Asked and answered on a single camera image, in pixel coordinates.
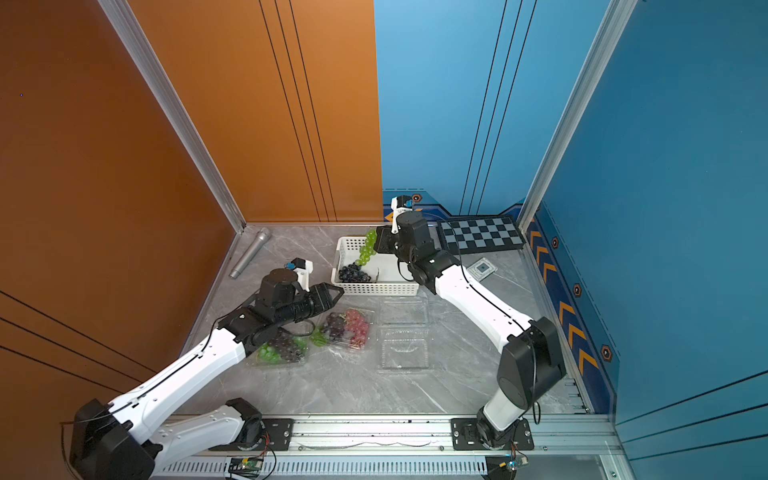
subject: vent grille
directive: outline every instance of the vent grille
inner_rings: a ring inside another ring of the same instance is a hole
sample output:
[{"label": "vent grille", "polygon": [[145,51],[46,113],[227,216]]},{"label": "vent grille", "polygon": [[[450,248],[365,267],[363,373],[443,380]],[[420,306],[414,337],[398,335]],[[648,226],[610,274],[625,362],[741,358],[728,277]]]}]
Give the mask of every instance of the vent grille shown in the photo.
[{"label": "vent grille", "polygon": [[227,465],[229,465],[227,458],[188,457],[179,462],[171,463],[155,475],[173,477],[176,476],[175,474],[185,474],[196,477],[223,477]]},{"label": "vent grille", "polygon": [[[274,460],[267,458],[264,472],[270,472]],[[229,458],[190,457],[163,468],[156,476],[223,478]],[[483,457],[382,457],[300,456],[278,457],[276,475],[487,475]]]},{"label": "vent grille", "polygon": [[[265,464],[272,469],[271,462]],[[472,460],[354,458],[278,460],[274,475],[486,475],[485,462]]]}]

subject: clear plastic container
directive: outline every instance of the clear plastic container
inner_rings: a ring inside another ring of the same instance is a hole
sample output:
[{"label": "clear plastic container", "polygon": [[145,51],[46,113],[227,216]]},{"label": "clear plastic container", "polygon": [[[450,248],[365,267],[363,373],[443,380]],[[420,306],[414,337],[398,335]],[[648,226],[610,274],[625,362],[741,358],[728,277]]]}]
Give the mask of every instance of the clear plastic container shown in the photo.
[{"label": "clear plastic container", "polygon": [[379,324],[428,325],[427,299],[420,296],[399,296],[383,300],[379,311]]},{"label": "clear plastic container", "polygon": [[376,314],[354,306],[337,307],[323,314],[309,337],[315,346],[341,346],[360,350],[368,345]]},{"label": "clear plastic container", "polygon": [[277,329],[275,338],[264,343],[252,355],[255,366],[300,365],[310,349],[309,337],[294,336],[284,328]]},{"label": "clear plastic container", "polygon": [[429,329],[417,326],[379,329],[379,368],[418,372],[429,368]]}]

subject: dark purple grapes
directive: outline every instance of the dark purple grapes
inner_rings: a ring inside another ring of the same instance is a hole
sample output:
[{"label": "dark purple grapes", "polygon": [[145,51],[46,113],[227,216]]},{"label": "dark purple grapes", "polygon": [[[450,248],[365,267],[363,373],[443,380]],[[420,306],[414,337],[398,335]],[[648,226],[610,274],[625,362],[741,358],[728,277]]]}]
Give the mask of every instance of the dark purple grapes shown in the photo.
[{"label": "dark purple grapes", "polygon": [[372,282],[371,276],[368,273],[363,272],[360,269],[360,265],[355,265],[354,263],[341,267],[341,270],[339,270],[339,278],[343,283]]},{"label": "dark purple grapes", "polygon": [[301,360],[301,348],[294,341],[293,335],[282,328],[277,329],[275,338],[266,344],[274,347],[284,362],[298,362]]},{"label": "dark purple grapes", "polygon": [[331,313],[321,331],[330,339],[338,340],[344,336],[345,328],[346,319],[344,316],[341,313]]}]

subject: orange wall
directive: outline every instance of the orange wall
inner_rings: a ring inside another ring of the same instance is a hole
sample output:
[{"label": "orange wall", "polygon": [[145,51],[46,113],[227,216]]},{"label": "orange wall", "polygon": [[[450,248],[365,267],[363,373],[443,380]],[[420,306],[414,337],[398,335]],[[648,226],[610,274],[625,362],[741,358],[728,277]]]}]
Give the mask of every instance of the orange wall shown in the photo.
[{"label": "orange wall", "polygon": [[0,290],[135,360],[0,295],[92,359],[0,321],[2,477],[69,478],[57,422],[177,357],[233,231],[96,1],[0,18]]},{"label": "orange wall", "polygon": [[372,0],[130,5],[246,220],[381,220]]}]

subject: wall stripe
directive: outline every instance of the wall stripe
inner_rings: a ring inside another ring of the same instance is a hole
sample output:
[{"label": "wall stripe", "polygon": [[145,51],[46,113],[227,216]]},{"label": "wall stripe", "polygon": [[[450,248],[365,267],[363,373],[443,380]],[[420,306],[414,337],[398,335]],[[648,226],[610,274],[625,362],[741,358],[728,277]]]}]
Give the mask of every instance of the wall stripe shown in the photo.
[{"label": "wall stripe", "polygon": [[264,19],[264,28],[266,28],[266,36],[270,40],[270,47],[272,47],[272,55],[275,58],[275,66],[277,66],[277,74],[280,76],[280,84],[283,86],[283,95],[286,98],[286,106],[288,107],[288,113],[290,115],[290,121],[293,125],[293,133],[296,134],[296,143],[299,145],[299,152],[301,153],[301,161],[304,163],[304,173],[306,174],[306,181],[310,185],[310,192],[312,193],[312,200],[315,202],[315,211],[317,212],[317,221],[320,219],[320,210],[317,207],[317,199],[315,198],[315,190],[312,188],[312,181],[310,180],[310,170],[306,167],[306,159],[304,158],[304,150],[301,148],[301,141],[299,141],[299,131],[296,129],[296,122],[293,120],[293,112],[290,110],[290,102],[288,101],[288,91],[286,90],[285,82],[283,81],[283,73],[280,71],[280,63],[277,61],[277,53],[275,52],[275,44],[272,42],[272,34],[270,33],[270,26],[266,23],[266,14],[264,13],[264,5],[262,0],[259,0],[259,7],[261,8],[261,16]]},{"label": "wall stripe", "polygon": [[686,427],[691,427],[691,426],[694,426],[694,425],[699,425],[700,423],[707,423],[707,422],[711,422],[713,420],[724,419],[726,417],[730,417],[730,416],[733,416],[733,415],[738,415],[740,413],[751,412],[752,410],[762,409],[762,408],[765,408],[767,406],[768,406],[768,403],[763,403],[763,404],[760,404],[760,405],[755,405],[755,406],[752,406],[752,407],[749,407],[749,408],[746,408],[746,409],[737,410],[735,412],[724,413],[722,415],[717,415],[717,416],[714,416],[714,417],[710,417],[708,419],[699,420],[697,422],[691,422],[691,423],[687,423],[685,425],[680,425],[678,427],[673,427],[671,429],[662,430],[661,432],[649,433],[648,435],[642,435],[642,436],[636,437],[634,439],[624,440],[622,443],[629,443],[629,442],[634,442],[635,440],[647,439],[648,437],[652,437],[654,435],[661,435],[662,433],[672,432],[674,430],[679,430],[679,429],[685,429]]},{"label": "wall stripe", "polygon": [[709,447],[718,447],[721,445],[729,445],[730,443],[748,442],[750,440],[764,439],[768,437],[768,433],[762,435],[754,435],[751,437],[745,437],[743,439],[726,440],[725,442],[710,443],[709,445],[700,445],[697,447],[690,447],[689,449],[673,450],[672,452],[657,453],[655,455],[645,455],[644,457],[629,458],[632,462],[634,460],[644,460],[646,458],[661,457],[664,455],[672,455],[673,453],[690,452],[691,450],[708,449]]},{"label": "wall stripe", "polygon": [[128,375],[127,373],[123,373],[123,372],[121,372],[121,371],[120,371],[120,370],[118,370],[118,369],[113,369],[113,368],[112,368],[112,367],[110,367],[109,365],[106,365],[106,364],[104,364],[104,363],[102,363],[102,362],[99,362],[99,361],[98,361],[98,360],[96,360],[96,359],[92,359],[90,356],[87,356],[87,355],[83,355],[82,353],[80,353],[80,352],[78,352],[78,351],[76,351],[76,350],[73,350],[73,349],[69,348],[68,346],[64,346],[64,345],[62,345],[62,344],[60,344],[60,343],[58,343],[58,342],[55,342],[54,340],[51,340],[51,339],[49,339],[47,336],[43,336],[43,335],[40,335],[39,333],[33,332],[33,331],[31,331],[30,329],[26,329],[26,328],[24,328],[23,326],[21,326],[21,325],[18,325],[17,323],[13,323],[11,320],[8,320],[8,319],[4,319],[4,318],[3,318],[3,317],[1,317],[1,316],[0,316],[0,320],[2,320],[3,322],[6,322],[8,325],[12,325],[12,326],[15,326],[16,328],[18,328],[18,329],[20,329],[20,330],[23,330],[23,331],[25,331],[26,333],[30,333],[30,334],[32,334],[32,335],[34,335],[34,336],[38,337],[39,339],[43,339],[43,340],[45,340],[46,342],[49,342],[49,343],[53,343],[54,345],[56,345],[56,346],[59,346],[59,347],[61,347],[62,349],[65,349],[65,350],[67,350],[68,352],[72,352],[72,353],[74,353],[75,355],[78,355],[78,356],[81,356],[81,357],[83,357],[84,359],[88,359],[88,360],[91,360],[91,361],[92,361],[92,362],[94,362],[94,363],[98,363],[99,365],[103,366],[103,367],[104,367],[104,368],[106,368],[106,369],[110,369],[110,370],[112,370],[113,372],[119,373],[119,374],[121,374],[121,375],[123,375],[123,376],[126,376],[126,377],[128,377],[128,378],[129,378],[129,379],[131,379],[131,380],[135,380],[135,381],[137,381],[137,382],[141,383],[141,380],[139,380],[139,379],[137,379],[137,378],[134,378],[134,377],[132,377],[132,376]]},{"label": "wall stripe", "polygon": [[[290,16],[291,16],[291,19],[293,20],[293,30],[296,32],[296,43],[299,45],[299,56],[301,57],[301,68],[304,70],[304,80],[306,81],[306,91],[307,91],[307,94],[309,94],[310,96],[310,107],[312,109],[312,118],[315,121],[315,131],[317,132],[317,143],[320,146],[320,157],[323,159],[323,169],[326,172],[326,181],[328,182],[328,195],[331,199],[331,208],[333,208],[333,218],[336,221],[339,221],[339,218],[336,215],[336,204],[333,201],[333,188],[331,187],[331,179],[330,179],[330,176],[328,175],[328,164],[326,163],[326,154],[323,151],[323,138],[320,136],[320,127],[317,124],[317,113],[315,112],[315,102],[312,99],[312,89],[310,89],[310,78],[306,73],[306,64],[304,63],[304,53],[301,50],[301,41],[299,40],[299,29],[296,26],[296,16],[293,14],[293,1],[288,0],[288,5],[290,6]],[[307,138],[309,138],[310,136],[309,130],[307,130],[306,136]]]},{"label": "wall stripe", "polygon": [[64,373],[68,373],[69,375],[72,375],[72,376],[76,376],[76,377],[78,377],[79,379],[85,380],[86,382],[90,382],[90,383],[93,383],[94,385],[103,386],[104,388],[106,388],[106,389],[110,389],[110,390],[112,390],[113,392],[116,392],[116,393],[123,393],[123,392],[121,392],[121,391],[120,391],[120,390],[118,390],[118,389],[113,389],[113,388],[112,388],[112,387],[110,387],[110,386],[106,386],[106,385],[104,385],[104,384],[102,384],[102,383],[99,383],[99,382],[95,382],[94,380],[91,380],[91,379],[87,379],[87,378],[85,378],[84,376],[80,376],[80,375],[78,375],[77,373],[72,373],[72,372],[70,372],[69,370],[64,370],[64,369],[62,369],[62,368],[59,368],[59,367],[57,367],[57,366],[55,366],[55,365],[51,365],[50,363],[46,363],[46,362],[43,362],[42,360],[38,360],[38,359],[36,359],[35,357],[29,356],[29,355],[25,355],[24,353],[21,353],[21,352],[17,352],[16,350],[13,350],[13,349],[9,349],[7,346],[3,346],[3,345],[0,345],[0,349],[3,349],[3,350],[5,350],[6,352],[15,353],[15,354],[16,354],[16,355],[18,355],[18,356],[23,356],[24,358],[26,358],[26,359],[29,359],[29,360],[31,360],[31,361],[33,361],[33,362],[37,362],[37,363],[40,363],[41,365],[49,366],[49,367],[51,367],[52,369],[58,370],[59,372],[64,372]]},{"label": "wall stripe", "polygon": [[498,49],[498,40],[502,36],[502,25],[504,24],[504,13],[507,12],[507,3],[509,0],[504,1],[504,8],[502,9],[502,20],[498,23],[498,34],[496,34],[496,45],[493,47],[493,57],[491,57],[491,67],[488,70],[488,81],[485,82],[485,94],[482,98],[482,106],[480,107],[480,118],[478,118],[478,128],[475,132],[475,143],[472,144],[472,154],[469,156],[469,167],[467,168],[467,179],[464,181],[464,191],[462,192],[462,202],[461,205],[458,207],[458,214],[462,214],[462,209],[464,208],[464,197],[466,197],[467,194],[467,186],[469,185],[469,174],[472,172],[472,158],[475,157],[475,149],[477,148],[478,144],[478,136],[480,135],[480,124],[482,123],[482,112],[485,110],[485,99],[488,97],[488,86],[491,84],[491,73],[493,73],[493,63],[496,60],[496,50]]},{"label": "wall stripe", "polygon": [[515,26],[512,29],[512,36],[509,38],[509,47],[507,48],[507,57],[504,60],[504,67],[502,69],[502,78],[498,81],[498,90],[496,91],[496,99],[493,102],[493,111],[491,112],[491,121],[488,123],[488,132],[485,134],[485,144],[482,148],[482,154],[480,155],[480,165],[478,165],[478,174],[475,177],[475,186],[472,188],[472,198],[469,200],[469,207],[467,214],[472,213],[472,202],[475,200],[475,192],[478,187],[478,179],[480,178],[480,170],[482,170],[482,161],[485,158],[485,149],[488,148],[488,138],[491,136],[491,129],[493,128],[493,119],[496,116],[496,107],[498,106],[498,97],[502,93],[502,85],[504,84],[504,75],[507,73],[507,63],[509,62],[509,53],[512,51],[512,42],[515,40],[515,33],[518,30],[518,21],[520,20],[520,11],[523,8],[523,1],[520,0],[518,6],[518,14],[515,17]]},{"label": "wall stripe", "polygon": [[707,390],[706,392],[699,393],[698,395],[690,396],[687,399],[682,399],[682,400],[680,400],[678,402],[670,403],[669,405],[665,405],[663,407],[659,407],[658,409],[651,410],[650,412],[645,412],[642,415],[638,415],[638,416],[632,417],[631,419],[627,419],[627,420],[624,420],[622,422],[619,422],[619,423],[616,424],[616,426],[622,425],[622,424],[627,423],[627,422],[631,422],[633,420],[641,419],[641,418],[645,417],[646,415],[650,415],[651,413],[660,412],[661,410],[668,409],[668,408],[673,407],[675,405],[680,405],[681,403],[688,402],[689,400],[693,400],[693,399],[697,399],[697,398],[705,396],[705,395],[709,395],[710,393],[716,392],[718,390],[726,389],[726,388],[728,388],[730,386],[734,386],[734,385],[736,385],[738,383],[746,382],[747,380],[751,380],[751,379],[755,379],[755,378],[757,378],[759,376],[763,376],[763,375],[765,375],[767,373],[768,373],[768,370],[763,370],[762,372],[755,373],[754,375],[750,375],[750,376],[744,377],[742,379],[738,379],[735,382],[727,383],[726,385],[719,386],[719,387],[717,387],[715,389]]},{"label": "wall stripe", "polygon": [[109,350],[109,351],[111,351],[111,352],[117,353],[119,356],[121,356],[121,357],[123,357],[123,358],[125,358],[125,359],[128,359],[128,360],[132,361],[132,362],[133,362],[133,363],[135,363],[136,365],[139,365],[139,366],[143,366],[145,369],[149,370],[149,371],[150,371],[150,372],[152,372],[152,373],[157,373],[157,372],[155,372],[153,369],[149,368],[148,366],[146,366],[146,365],[143,365],[142,363],[139,363],[139,362],[137,362],[136,360],[132,359],[130,356],[124,355],[124,354],[122,354],[122,353],[118,352],[117,350],[115,350],[115,349],[113,349],[113,348],[110,348],[110,347],[106,346],[105,344],[103,344],[103,343],[99,342],[99,341],[98,341],[98,340],[96,340],[95,338],[92,338],[92,337],[90,337],[90,336],[88,336],[88,335],[85,335],[85,334],[84,334],[83,332],[81,332],[80,330],[77,330],[77,329],[75,329],[75,328],[73,328],[73,327],[71,327],[71,326],[67,325],[66,323],[64,323],[64,322],[60,321],[60,320],[56,320],[54,317],[52,317],[52,316],[48,315],[47,313],[44,313],[44,312],[42,312],[42,311],[40,311],[40,310],[38,310],[38,309],[34,308],[32,305],[29,305],[28,303],[24,303],[24,302],[22,302],[21,300],[19,300],[19,299],[18,299],[18,298],[16,298],[15,296],[11,296],[11,295],[8,295],[6,292],[3,292],[2,290],[0,290],[0,293],[2,293],[3,295],[7,296],[9,299],[11,299],[11,300],[14,300],[14,301],[15,301],[15,302],[17,302],[17,303],[20,303],[20,304],[21,304],[21,305],[23,305],[23,306],[26,306],[26,307],[27,307],[27,308],[29,308],[30,310],[33,310],[33,311],[35,311],[35,312],[37,312],[37,313],[39,313],[39,314],[43,315],[45,318],[47,318],[47,319],[50,319],[50,320],[53,320],[54,322],[58,323],[59,325],[63,326],[64,328],[67,328],[67,329],[69,329],[69,330],[71,330],[71,331],[73,331],[73,332],[77,333],[78,335],[80,335],[80,336],[83,336],[83,337],[85,337],[85,338],[89,339],[90,341],[92,341],[92,342],[94,342],[94,343],[97,343],[98,345],[101,345],[101,346],[103,346],[105,349],[107,349],[107,350]]},{"label": "wall stripe", "polygon": [[493,157],[496,155],[496,147],[498,147],[498,138],[502,135],[502,128],[504,127],[504,119],[507,117],[507,108],[509,108],[509,99],[512,98],[512,89],[515,88],[515,80],[518,77],[518,70],[520,69],[520,60],[523,58],[523,51],[525,50],[525,42],[528,41],[528,33],[531,31],[531,23],[533,22],[533,14],[536,12],[536,5],[538,0],[534,0],[533,10],[531,10],[531,17],[528,19],[528,28],[525,30],[525,37],[523,37],[523,46],[520,48],[520,55],[518,56],[518,65],[515,67],[515,75],[512,77],[512,85],[509,87],[509,95],[507,95],[507,104],[504,106],[504,114],[502,115],[502,122],[498,126],[498,133],[496,134],[496,142],[493,145],[493,152],[491,153],[491,160],[488,162],[488,169],[485,172],[485,180],[482,185],[482,192],[480,193],[480,200],[478,200],[478,207],[475,211],[475,215],[480,212],[480,204],[482,203],[482,196],[485,194],[485,185],[488,184],[488,176],[491,173],[491,166],[493,165]]},{"label": "wall stripe", "polygon": [[[290,74],[291,77],[293,77],[293,87],[296,89],[296,98],[299,101],[299,110],[301,112],[301,119],[304,122],[304,131],[306,132],[306,141],[310,144],[310,155],[312,155],[312,164],[315,166],[315,175],[317,176],[317,181],[319,185],[320,190],[320,200],[323,202],[323,208],[326,211],[326,220],[330,221],[330,217],[328,216],[328,205],[326,204],[326,195],[323,193],[323,185],[319,184],[320,181],[320,172],[317,169],[317,159],[315,158],[315,149],[312,146],[312,139],[310,138],[310,128],[306,125],[306,115],[304,114],[304,106],[301,103],[301,94],[299,93],[299,83],[296,81],[296,72],[293,70],[293,60],[291,60],[290,57],[290,48],[288,48],[288,40],[286,39],[286,32],[283,28],[283,18],[280,16],[280,9],[277,7],[277,0],[274,0],[275,2],[275,10],[277,11],[277,21],[280,24],[280,33],[283,35],[283,44],[286,46],[286,54],[288,55],[288,66],[290,67]],[[296,29],[296,24],[293,24],[294,30],[296,30],[296,38],[299,37],[298,30]]]}]

